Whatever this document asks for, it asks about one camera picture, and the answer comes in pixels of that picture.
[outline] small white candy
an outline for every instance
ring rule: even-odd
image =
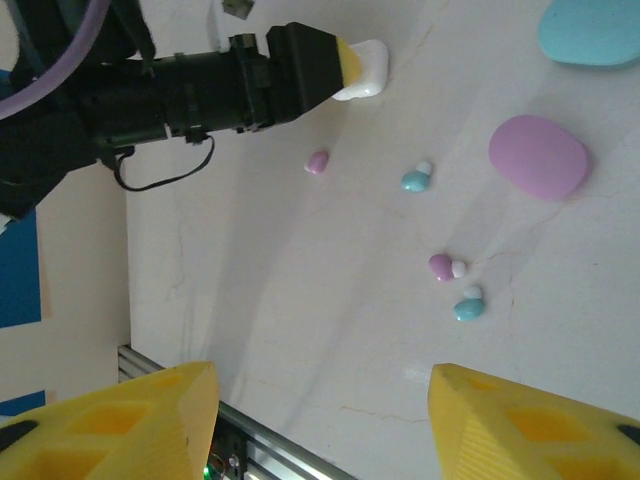
[[[425,175],[431,175],[433,171],[433,165],[429,162],[420,162],[416,167],[416,172],[424,173]]]
[[[451,262],[451,272],[453,278],[462,278],[467,274],[467,265],[460,260],[454,260]]]
[[[469,300],[482,299],[482,289],[477,285],[465,288],[462,294],[464,295],[464,298],[467,298]]]

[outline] candy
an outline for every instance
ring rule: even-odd
[[[320,175],[326,170],[328,163],[329,154],[324,150],[320,150],[319,152],[311,155],[311,158],[304,166],[304,169],[309,173],[313,173],[314,175]]]
[[[413,172],[402,177],[402,188],[407,192],[424,192],[431,184],[431,172],[433,167],[428,162],[422,162]]]
[[[453,279],[453,271],[451,270],[451,259],[444,253],[438,253],[429,259],[429,266],[436,278],[441,282],[448,282]]]
[[[469,322],[482,315],[484,309],[484,301],[481,298],[470,298],[458,303],[453,309],[453,313],[459,321]]]
[[[453,278],[462,278],[467,274],[467,265],[460,260],[454,260],[451,262],[451,273]]]
[[[482,289],[477,285],[472,285],[464,289],[464,298],[468,300],[480,300],[482,299]]]

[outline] white marble table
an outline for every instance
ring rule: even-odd
[[[209,3],[144,3],[161,53],[208,49]],[[128,198],[133,347],[216,362],[222,397],[363,479],[439,478],[426,408],[453,362],[640,416],[640,66],[547,60],[547,1],[273,0],[232,32],[300,21],[392,54],[380,97],[329,101],[290,125],[216,135],[193,179]],[[552,119],[594,172],[562,203],[503,181],[487,158],[504,120]],[[303,170],[320,147],[326,174]],[[149,145],[132,183],[174,175],[204,147]],[[401,191],[423,159],[432,189]],[[471,263],[438,284],[446,249]],[[478,282],[488,311],[452,308]]]

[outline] purple cable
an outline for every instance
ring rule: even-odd
[[[98,38],[110,5],[111,0],[91,0],[82,25],[67,51],[38,80],[24,90],[0,101],[0,120],[9,118],[42,100],[75,72]]]

